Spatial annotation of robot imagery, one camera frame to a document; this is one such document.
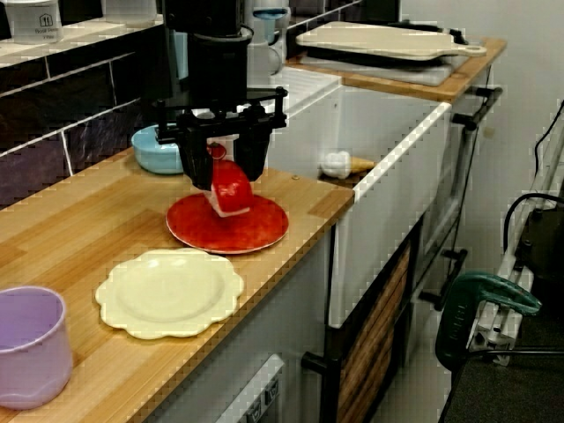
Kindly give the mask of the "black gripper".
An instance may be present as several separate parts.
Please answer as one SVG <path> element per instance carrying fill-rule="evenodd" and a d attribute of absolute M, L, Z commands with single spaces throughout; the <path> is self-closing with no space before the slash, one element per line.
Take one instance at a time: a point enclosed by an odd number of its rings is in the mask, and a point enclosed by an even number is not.
<path fill-rule="evenodd" d="M 288 91 L 267 84 L 248 86 L 248 52 L 253 38 L 252 33 L 189 33 L 189 74 L 181 80 L 184 91 L 155 103 L 157 141 L 161 145 L 178 145 L 184 173 L 197 189 L 212 188 L 213 159 L 207 151 L 208 137 L 240 133 L 235 140 L 235 163 L 249 181 L 255 181 L 263 173 L 269 133 L 286 126 L 283 102 Z M 169 109 L 188 112 L 194 108 L 208 108 L 215 117 L 203 120 L 184 114 L 173 128 L 168 126 Z"/>

